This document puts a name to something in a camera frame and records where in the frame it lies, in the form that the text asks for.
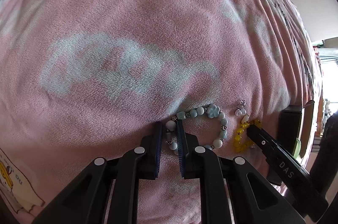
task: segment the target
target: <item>pink blanket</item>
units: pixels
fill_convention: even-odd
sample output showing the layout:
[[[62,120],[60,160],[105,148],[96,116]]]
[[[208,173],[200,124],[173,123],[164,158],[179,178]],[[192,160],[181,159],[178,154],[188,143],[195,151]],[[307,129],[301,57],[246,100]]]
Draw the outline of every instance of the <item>pink blanket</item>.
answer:
[[[290,0],[0,0],[0,191],[30,223],[87,164],[121,157],[152,123],[216,103],[235,156],[238,97],[275,136],[279,112],[318,101],[320,72]],[[184,121],[201,145],[219,121]],[[258,148],[246,157],[266,174]],[[139,223],[200,223],[197,180],[163,144]]]

